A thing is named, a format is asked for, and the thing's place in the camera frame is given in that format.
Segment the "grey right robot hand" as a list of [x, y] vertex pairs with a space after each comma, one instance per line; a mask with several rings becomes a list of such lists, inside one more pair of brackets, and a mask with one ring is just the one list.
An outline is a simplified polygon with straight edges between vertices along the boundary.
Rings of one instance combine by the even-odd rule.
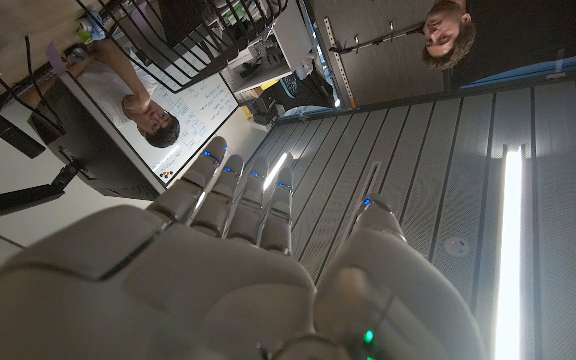
[[0, 266], [0, 359], [482, 359], [451, 282], [364, 197], [313, 279], [291, 254], [293, 174], [270, 200], [214, 138], [149, 207], [117, 206]]

